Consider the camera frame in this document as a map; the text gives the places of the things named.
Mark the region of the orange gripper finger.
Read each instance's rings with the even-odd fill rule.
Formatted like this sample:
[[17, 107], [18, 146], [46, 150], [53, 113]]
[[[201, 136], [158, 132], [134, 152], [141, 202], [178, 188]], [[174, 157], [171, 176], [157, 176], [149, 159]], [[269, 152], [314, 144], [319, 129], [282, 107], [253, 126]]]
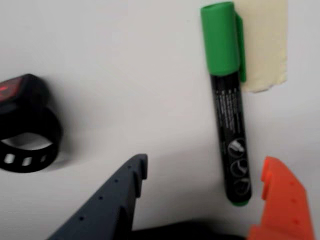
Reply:
[[304, 186], [279, 159], [267, 156], [261, 174], [265, 201], [260, 224], [248, 240], [314, 240], [315, 234]]

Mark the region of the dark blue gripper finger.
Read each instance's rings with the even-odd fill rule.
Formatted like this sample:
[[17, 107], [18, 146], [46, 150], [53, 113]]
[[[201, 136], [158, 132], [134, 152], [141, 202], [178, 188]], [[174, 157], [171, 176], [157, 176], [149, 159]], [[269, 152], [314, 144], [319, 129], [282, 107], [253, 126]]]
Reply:
[[148, 156], [131, 157], [49, 239], [129, 239], [136, 200], [147, 175]]

